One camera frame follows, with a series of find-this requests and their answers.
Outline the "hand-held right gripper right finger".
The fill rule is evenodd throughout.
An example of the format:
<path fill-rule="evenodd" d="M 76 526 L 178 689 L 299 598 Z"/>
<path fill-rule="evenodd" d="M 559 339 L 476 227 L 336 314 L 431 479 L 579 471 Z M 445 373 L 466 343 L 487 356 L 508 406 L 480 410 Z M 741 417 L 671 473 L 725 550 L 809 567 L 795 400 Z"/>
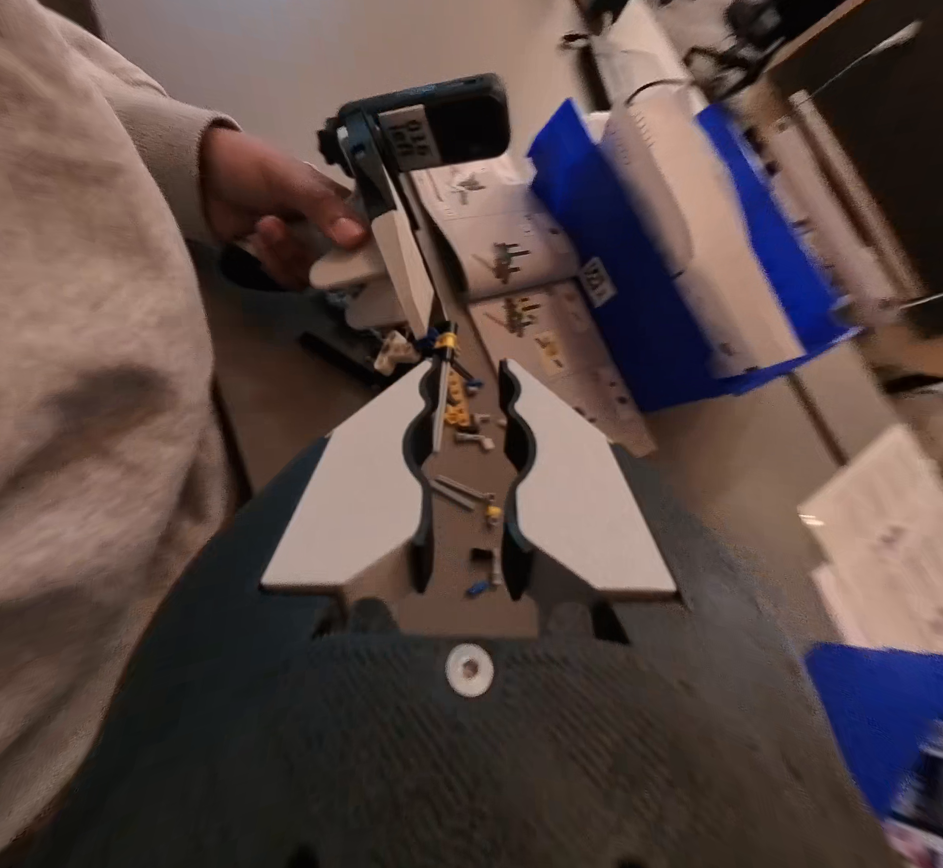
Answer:
<path fill-rule="evenodd" d="M 501 569 L 513 601 L 670 600 L 678 586 L 630 485 L 633 457 L 515 360 L 498 372 Z"/>

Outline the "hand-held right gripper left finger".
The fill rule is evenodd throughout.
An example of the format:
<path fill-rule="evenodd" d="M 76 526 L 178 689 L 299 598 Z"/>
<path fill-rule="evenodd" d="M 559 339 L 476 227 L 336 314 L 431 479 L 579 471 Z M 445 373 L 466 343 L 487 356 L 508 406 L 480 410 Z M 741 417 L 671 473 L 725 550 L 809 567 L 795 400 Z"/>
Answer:
<path fill-rule="evenodd" d="M 431 453 L 438 387 L 431 360 L 410 370 L 326 438 L 261 576 L 272 592 L 424 593 L 434 564 Z"/>

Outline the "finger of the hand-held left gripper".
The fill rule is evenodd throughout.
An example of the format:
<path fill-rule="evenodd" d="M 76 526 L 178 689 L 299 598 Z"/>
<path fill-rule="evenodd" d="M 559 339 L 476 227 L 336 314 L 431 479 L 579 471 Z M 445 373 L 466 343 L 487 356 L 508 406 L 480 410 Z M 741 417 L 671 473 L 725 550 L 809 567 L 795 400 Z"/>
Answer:
<path fill-rule="evenodd" d="M 373 238 L 347 266 L 346 320 L 357 331 L 404 328 L 422 338 L 437 294 L 394 180 L 384 174 L 381 182 L 384 209 L 371 217 Z"/>

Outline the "yellow lego gear assembly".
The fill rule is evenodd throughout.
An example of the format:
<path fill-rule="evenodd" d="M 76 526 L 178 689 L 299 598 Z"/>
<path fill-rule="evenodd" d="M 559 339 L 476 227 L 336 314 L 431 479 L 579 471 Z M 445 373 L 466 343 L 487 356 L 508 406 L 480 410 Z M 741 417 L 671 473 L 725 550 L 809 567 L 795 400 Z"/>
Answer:
<path fill-rule="evenodd" d="M 454 322 L 446 321 L 433 326 L 426 336 L 415 342 L 418 354 L 425 359 L 425 371 L 420 379 L 419 393 L 425 401 L 425 409 L 420 416 L 420 430 L 428 443 L 429 453 L 431 455 L 431 424 L 433 419 L 434 407 L 437 401 L 439 361 L 442 357 L 451 359 L 452 372 L 458 374 L 463 379 L 478 379 L 461 363 L 460 347 L 457 334 L 457 325 Z"/>

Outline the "lego instruction booklet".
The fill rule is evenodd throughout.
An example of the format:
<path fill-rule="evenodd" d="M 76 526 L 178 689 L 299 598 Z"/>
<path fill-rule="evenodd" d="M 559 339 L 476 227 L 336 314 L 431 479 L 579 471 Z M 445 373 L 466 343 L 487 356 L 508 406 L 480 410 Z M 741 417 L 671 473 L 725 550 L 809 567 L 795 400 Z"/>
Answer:
<path fill-rule="evenodd" d="M 654 439 L 591 315 L 576 252 L 510 158 L 410 178 L 454 254 L 491 361 L 516 361 L 610 440 L 637 457 L 653 454 Z"/>

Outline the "person's left hand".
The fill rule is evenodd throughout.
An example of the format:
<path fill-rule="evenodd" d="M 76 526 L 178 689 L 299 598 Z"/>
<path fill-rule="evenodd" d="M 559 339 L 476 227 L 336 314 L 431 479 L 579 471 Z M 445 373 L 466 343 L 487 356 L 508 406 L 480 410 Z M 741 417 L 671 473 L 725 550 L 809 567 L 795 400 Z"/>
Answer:
<path fill-rule="evenodd" d="M 311 226 L 334 246 L 356 249 L 369 225 L 347 203 L 347 191 L 312 165 L 243 131 L 220 125 L 203 135 L 200 194 L 206 223 L 225 243 L 244 243 L 280 286 L 308 286 L 315 261 L 293 232 Z"/>

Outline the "white packaging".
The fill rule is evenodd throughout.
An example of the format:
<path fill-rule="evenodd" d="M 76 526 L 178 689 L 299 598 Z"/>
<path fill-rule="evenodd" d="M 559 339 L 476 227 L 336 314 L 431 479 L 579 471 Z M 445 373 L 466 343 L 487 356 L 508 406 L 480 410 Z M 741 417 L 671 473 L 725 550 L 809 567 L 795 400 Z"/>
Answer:
<path fill-rule="evenodd" d="M 804 355 L 749 240 L 728 168 L 680 87 L 652 87 L 608 116 L 600 148 L 711 348 L 713 374 Z"/>

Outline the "printed paper sheets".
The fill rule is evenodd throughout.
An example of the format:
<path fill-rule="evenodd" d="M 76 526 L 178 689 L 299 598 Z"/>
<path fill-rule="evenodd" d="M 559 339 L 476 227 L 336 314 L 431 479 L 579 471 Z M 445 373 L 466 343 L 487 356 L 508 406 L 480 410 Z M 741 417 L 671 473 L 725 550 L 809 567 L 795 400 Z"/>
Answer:
<path fill-rule="evenodd" d="M 811 573 L 843 642 L 942 652 L 942 484 L 905 424 L 888 427 L 797 508 Z"/>

